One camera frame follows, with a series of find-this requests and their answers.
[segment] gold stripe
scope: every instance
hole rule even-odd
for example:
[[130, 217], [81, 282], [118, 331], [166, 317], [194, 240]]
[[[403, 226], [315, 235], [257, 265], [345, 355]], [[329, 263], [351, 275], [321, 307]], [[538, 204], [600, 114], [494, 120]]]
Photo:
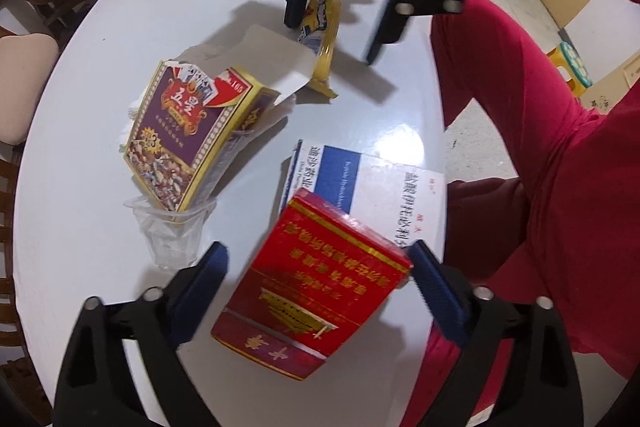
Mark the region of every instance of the gold stripe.
[[263, 365], [264, 367], [268, 367], [269, 369], [273, 369], [274, 371], [277, 371], [281, 375], [285, 375], [285, 377], [293, 378], [295, 380], [305, 380], [304, 378], [297, 377], [296, 375], [292, 375], [291, 373], [288, 373], [287, 371], [284, 371], [283, 369], [280, 369], [279, 367], [275, 367], [274, 365], [271, 365], [270, 363], [267, 363], [264, 360], [257, 359], [253, 355], [249, 355], [249, 353], [243, 351], [242, 349], [238, 349], [236, 346], [232, 346], [231, 344], [226, 343], [225, 341], [221, 340], [219, 337], [217, 337], [215, 335], [211, 335], [211, 336], [214, 338], [214, 340], [217, 340], [223, 346], [226, 346], [229, 349], [232, 349], [236, 353], [239, 353], [240, 355], [242, 355], [244, 357], [247, 357], [248, 359], [251, 359], [254, 362], [257, 362], [260, 365]]
[[396, 270], [398, 270], [399, 272], [402, 272], [404, 274], [409, 273], [409, 269], [408, 268], [402, 266], [399, 263], [396, 263], [396, 261], [394, 261], [393, 259], [389, 259], [386, 255], [380, 253], [375, 248], [370, 247], [368, 245], [365, 245], [361, 240], [356, 239], [355, 237], [353, 237], [353, 235], [350, 235], [350, 234], [346, 233], [344, 230], [339, 229], [338, 227], [336, 227], [334, 224], [329, 223], [329, 221], [327, 221], [326, 219], [324, 219], [321, 216], [318, 216], [318, 214], [316, 214], [312, 210], [309, 210], [308, 208], [306, 208], [306, 206], [302, 206], [300, 203], [298, 203], [297, 201], [294, 201], [294, 200], [289, 201], [289, 205], [292, 206], [293, 208], [295, 208], [297, 211], [301, 212], [302, 214], [305, 214], [306, 217], [310, 217], [316, 223], [322, 225], [323, 227], [325, 227], [328, 230], [331, 230], [336, 235], [339, 235], [341, 238], [349, 241], [352, 245], [355, 245], [356, 247], [360, 248], [361, 250], [364, 250], [366, 253], [368, 253], [369, 255], [372, 255], [373, 257], [375, 257], [376, 259], [382, 261], [383, 263], [388, 264], [389, 266], [395, 268]]
[[355, 324], [357, 327], [360, 327], [360, 326], [362, 325], [362, 324], [358, 324], [357, 322], [352, 321], [350, 318], [345, 317], [344, 315], [340, 315], [339, 313], [337, 313], [337, 312], [333, 311], [333, 310], [332, 310], [331, 308], [329, 308], [328, 306], [325, 306], [324, 304], [322, 304], [322, 303], [320, 303], [320, 302], [316, 301], [315, 299], [312, 299], [312, 298], [311, 298], [311, 297], [309, 297], [307, 294], [302, 293], [300, 290], [296, 290], [295, 288], [292, 288], [291, 286], [286, 285], [284, 282], [281, 282], [281, 281], [279, 281], [279, 280], [277, 280], [277, 279], [274, 279], [273, 277], [269, 277], [268, 275], [265, 275], [264, 273], [259, 272], [259, 271], [258, 271], [257, 269], [255, 269], [255, 268], [249, 267], [249, 270], [251, 270], [252, 272], [256, 272], [258, 275], [260, 275], [260, 276], [262, 276], [262, 277], [265, 277], [265, 279], [270, 279], [270, 280], [272, 280], [272, 281], [274, 281], [274, 282], [278, 283], [279, 285], [284, 286], [286, 289], [291, 290], [292, 292], [295, 292], [295, 293], [297, 293], [298, 295], [302, 295], [305, 299], [309, 299], [310, 301], [315, 302], [318, 306], [322, 306], [322, 308], [325, 308], [325, 309], [329, 310], [332, 314], [337, 315], [337, 316], [338, 316], [338, 317], [340, 317], [341, 319], [344, 319], [344, 320], [346, 320], [347, 322], [350, 322], [351, 324]]

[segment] white table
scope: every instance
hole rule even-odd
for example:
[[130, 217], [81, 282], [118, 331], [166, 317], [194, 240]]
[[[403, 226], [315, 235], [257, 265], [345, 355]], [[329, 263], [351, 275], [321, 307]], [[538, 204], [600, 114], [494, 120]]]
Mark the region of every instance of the white table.
[[[300, 138], [444, 172], [442, 111], [428, 20], [402, 43], [361, 62], [385, 0], [342, 0], [327, 104], [302, 93], [286, 126], [258, 139], [234, 167], [206, 223], [230, 249], [230, 270], [196, 334], [179, 349], [190, 377], [225, 427], [397, 426], [412, 392], [431, 317], [413, 283], [393, 293], [308, 380], [268, 371], [213, 341], [209, 330], [267, 230], [283, 165]], [[126, 109], [158, 61], [207, 41], [231, 46], [252, 23], [286, 32], [283, 0], [99, 0], [63, 53], [24, 151], [15, 219], [17, 304], [30, 353], [53, 399], [66, 342], [82, 302], [137, 298], [168, 279], [151, 263], [123, 201], [139, 194], [117, 152]], [[442, 234], [435, 245], [442, 253]], [[127, 343], [151, 418], [162, 421]]]

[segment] snack package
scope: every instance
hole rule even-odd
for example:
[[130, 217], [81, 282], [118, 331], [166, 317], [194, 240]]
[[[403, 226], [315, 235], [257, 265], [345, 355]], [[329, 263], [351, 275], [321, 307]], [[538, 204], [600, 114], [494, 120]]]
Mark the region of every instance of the snack package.
[[279, 92], [236, 66], [211, 78], [194, 64], [160, 63], [134, 121], [124, 158], [166, 210], [202, 203], [238, 142]]
[[329, 73], [339, 24], [340, 0], [309, 0], [298, 37], [298, 42], [312, 50], [317, 57], [314, 73], [307, 86], [329, 98], [338, 96], [329, 87]]
[[211, 335], [260, 365], [304, 380], [366, 322], [411, 267], [394, 243], [300, 188]]

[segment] yellow stool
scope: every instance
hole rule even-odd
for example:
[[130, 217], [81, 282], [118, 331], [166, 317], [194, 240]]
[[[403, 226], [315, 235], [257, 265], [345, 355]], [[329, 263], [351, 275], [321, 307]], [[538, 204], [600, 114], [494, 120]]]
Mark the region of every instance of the yellow stool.
[[576, 98], [593, 86], [580, 55], [568, 42], [560, 42], [560, 45], [548, 52], [546, 56], [551, 59], [556, 68], [564, 68], [569, 74], [571, 79], [566, 82], [566, 85]]

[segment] clear plastic cup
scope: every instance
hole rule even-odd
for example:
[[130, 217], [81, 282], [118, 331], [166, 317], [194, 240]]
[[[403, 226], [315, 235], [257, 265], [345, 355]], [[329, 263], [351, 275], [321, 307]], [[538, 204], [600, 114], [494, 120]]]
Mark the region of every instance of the clear plastic cup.
[[183, 212], [158, 208], [146, 196], [125, 201], [124, 205], [133, 210], [154, 263], [173, 271], [196, 261], [202, 227], [216, 207], [216, 198]]

